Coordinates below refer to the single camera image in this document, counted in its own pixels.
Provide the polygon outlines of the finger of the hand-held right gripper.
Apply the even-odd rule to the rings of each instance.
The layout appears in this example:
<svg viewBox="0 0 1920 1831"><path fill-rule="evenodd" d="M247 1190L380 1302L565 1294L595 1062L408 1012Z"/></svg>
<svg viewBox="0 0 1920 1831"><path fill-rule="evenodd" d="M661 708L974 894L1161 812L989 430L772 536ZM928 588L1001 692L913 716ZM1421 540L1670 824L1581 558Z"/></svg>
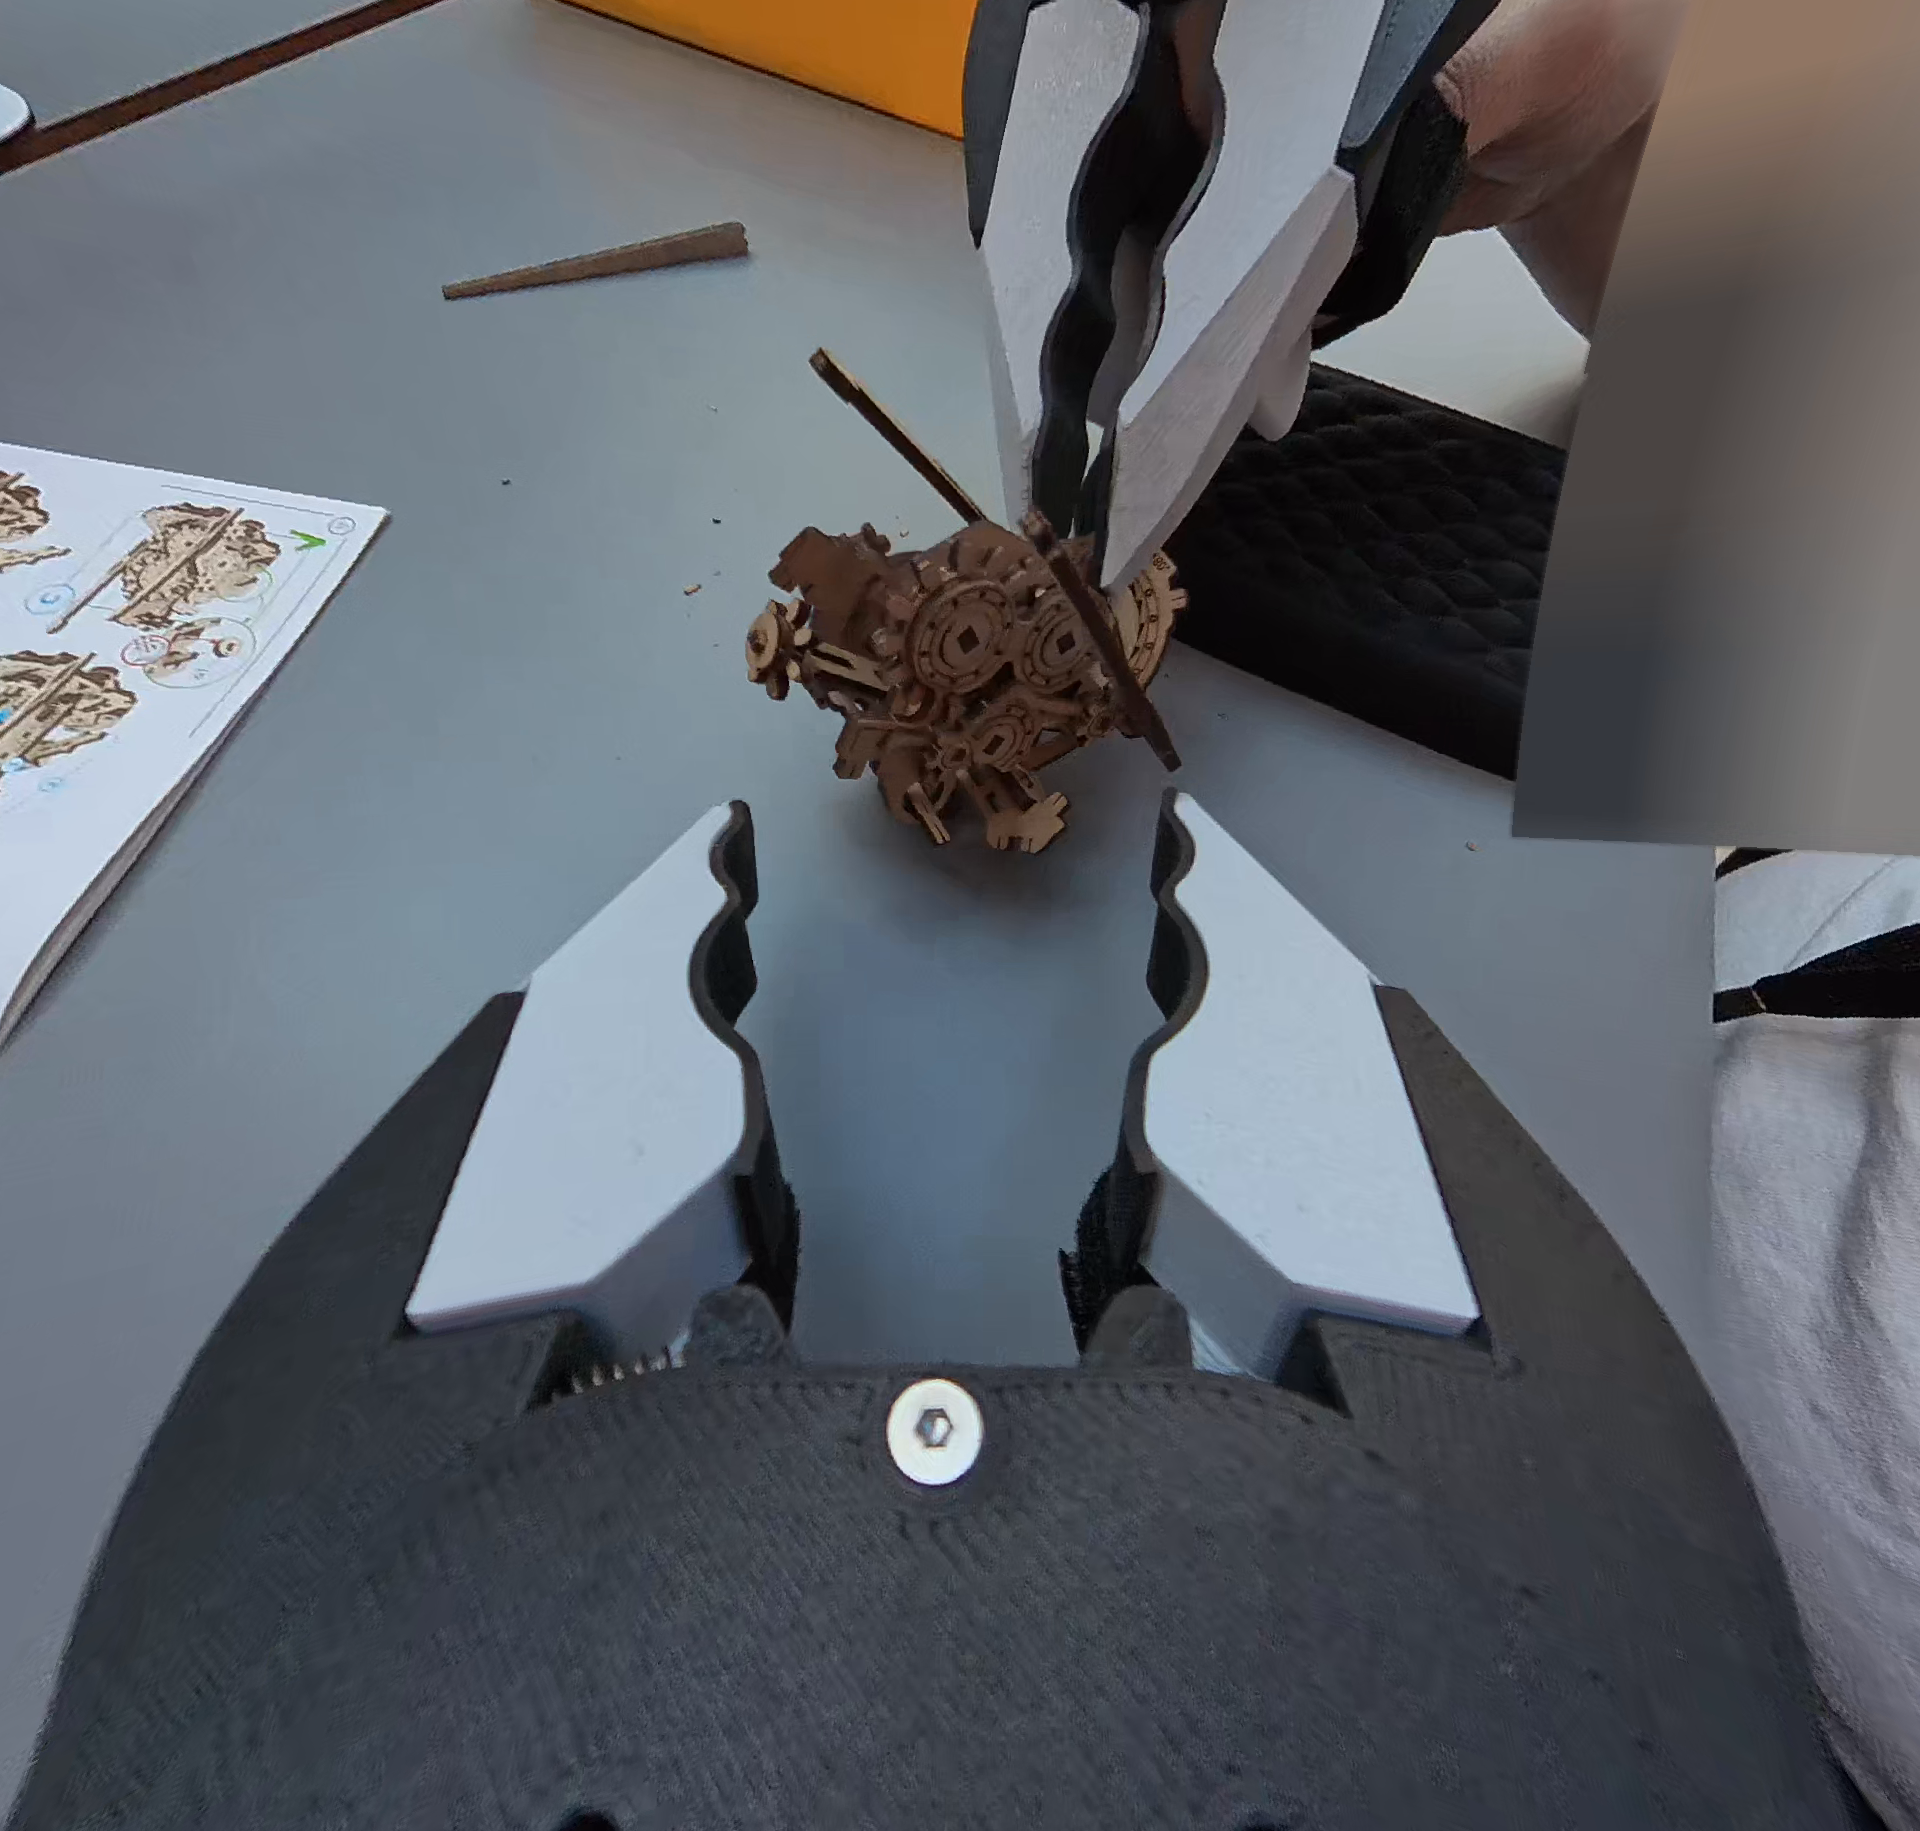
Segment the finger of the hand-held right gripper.
<svg viewBox="0 0 1920 1831"><path fill-rule="evenodd" d="M1040 348L1072 282L1070 194L1096 130L1131 85L1140 47L1140 17L1116 0L1054 0L1027 25L981 246L1006 512L1027 508L1033 496Z"/></svg>
<svg viewBox="0 0 1920 1831"><path fill-rule="evenodd" d="M1157 19L1196 178L1126 290L1096 420L1112 448L1100 582L1131 580L1243 428L1301 390L1313 308L1356 240L1336 152L1386 0L1184 0Z"/></svg>

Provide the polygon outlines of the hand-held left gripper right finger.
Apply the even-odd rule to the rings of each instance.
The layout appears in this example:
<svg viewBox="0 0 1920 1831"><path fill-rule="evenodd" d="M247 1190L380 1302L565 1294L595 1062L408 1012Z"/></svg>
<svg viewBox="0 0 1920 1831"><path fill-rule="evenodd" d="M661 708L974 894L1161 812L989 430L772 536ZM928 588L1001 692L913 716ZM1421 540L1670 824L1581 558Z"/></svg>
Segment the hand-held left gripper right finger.
<svg viewBox="0 0 1920 1831"><path fill-rule="evenodd" d="M1190 794L1165 796L1121 1180L1124 1268L1196 1364L1274 1380L1308 1316L1461 1338L1481 1306L1366 966Z"/></svg>

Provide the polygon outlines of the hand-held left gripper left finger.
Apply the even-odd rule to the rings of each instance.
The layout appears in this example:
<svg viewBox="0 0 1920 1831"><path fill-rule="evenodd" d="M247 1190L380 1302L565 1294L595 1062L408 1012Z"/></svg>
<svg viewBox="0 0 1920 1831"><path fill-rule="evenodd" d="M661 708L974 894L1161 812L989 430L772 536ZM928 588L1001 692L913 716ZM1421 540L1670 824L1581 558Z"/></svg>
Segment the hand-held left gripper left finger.
<svg viewBox="0 0 1920 1831"><path fill-rule="evenodd" d="M794 1312L801 1218L754 1048L751 808L708 810L530 980L408 1322L574 1312L683 1334L748 1282Z"/></svg>

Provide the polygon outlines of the person's right hand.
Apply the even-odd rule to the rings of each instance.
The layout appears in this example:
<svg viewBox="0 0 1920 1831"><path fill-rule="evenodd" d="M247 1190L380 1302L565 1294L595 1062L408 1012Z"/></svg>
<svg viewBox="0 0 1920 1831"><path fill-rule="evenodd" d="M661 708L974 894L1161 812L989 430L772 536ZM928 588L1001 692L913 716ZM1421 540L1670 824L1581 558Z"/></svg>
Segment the person's right hand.
<svg viewBox="0 0 1920 1831"><path fill-rule="evenodd" d="M1467 132L1445 234L1496 228L1591 336L1691 0L1501 0L1436 89Z"/></svg>

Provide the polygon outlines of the tapered dark wooden stick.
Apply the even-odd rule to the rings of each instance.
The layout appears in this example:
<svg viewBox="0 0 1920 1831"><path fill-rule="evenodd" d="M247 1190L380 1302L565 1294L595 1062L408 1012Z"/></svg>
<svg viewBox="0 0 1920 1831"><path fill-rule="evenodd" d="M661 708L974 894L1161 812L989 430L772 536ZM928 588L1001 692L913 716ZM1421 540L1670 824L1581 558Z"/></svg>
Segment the tapered dark wooden stick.
<svg viewBox="0 0 1920 1831"><path fill-rule="evenodd" d="M541 288L646 274L665 268L746 260L753 254L748 242L751 240L742 224L718 222L712 226L665 234L578 258L544 260L496 274L450 282L442 286L442 300L450 304L468 302Z"/></svg>

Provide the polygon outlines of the white instruction booklet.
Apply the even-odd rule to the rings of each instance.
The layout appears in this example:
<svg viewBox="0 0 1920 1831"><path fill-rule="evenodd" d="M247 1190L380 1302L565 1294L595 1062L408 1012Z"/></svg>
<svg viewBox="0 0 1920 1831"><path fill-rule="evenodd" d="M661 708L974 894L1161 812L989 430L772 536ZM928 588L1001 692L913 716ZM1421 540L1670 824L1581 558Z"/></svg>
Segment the white instruction booklet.
<svg viewBox="0 0 1920 1831"><path fill-rule="evenodd" d="M3 448L3 1034L386 510Z"/></svg>

